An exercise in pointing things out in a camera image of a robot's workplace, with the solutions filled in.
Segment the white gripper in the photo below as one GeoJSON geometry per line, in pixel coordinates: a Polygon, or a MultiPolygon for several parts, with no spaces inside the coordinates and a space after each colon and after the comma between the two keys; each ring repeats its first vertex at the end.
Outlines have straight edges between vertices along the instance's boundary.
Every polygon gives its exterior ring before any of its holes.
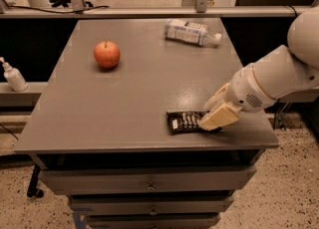
{"type": "Polygon", "coordinates": [[[213,130],[239,120],[240,111],[256,113],[271,107],[276,99],[260,88],[254,68],[239,70],[203,106],[208,113],[198,122],[205,130],[213,130]]]}

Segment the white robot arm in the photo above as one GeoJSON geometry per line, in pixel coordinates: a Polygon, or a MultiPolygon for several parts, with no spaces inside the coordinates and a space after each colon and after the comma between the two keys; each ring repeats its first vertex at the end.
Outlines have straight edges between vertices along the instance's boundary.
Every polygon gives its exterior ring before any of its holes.
{"type": "Polygon", "coordinates": [[[257,113],[277,100],[319,85],[319,7],[295,18],[287,44],[250,63],[223,85],[204,105],[198,122],[213,130],[239,120],[242,112],[257,113]]]}

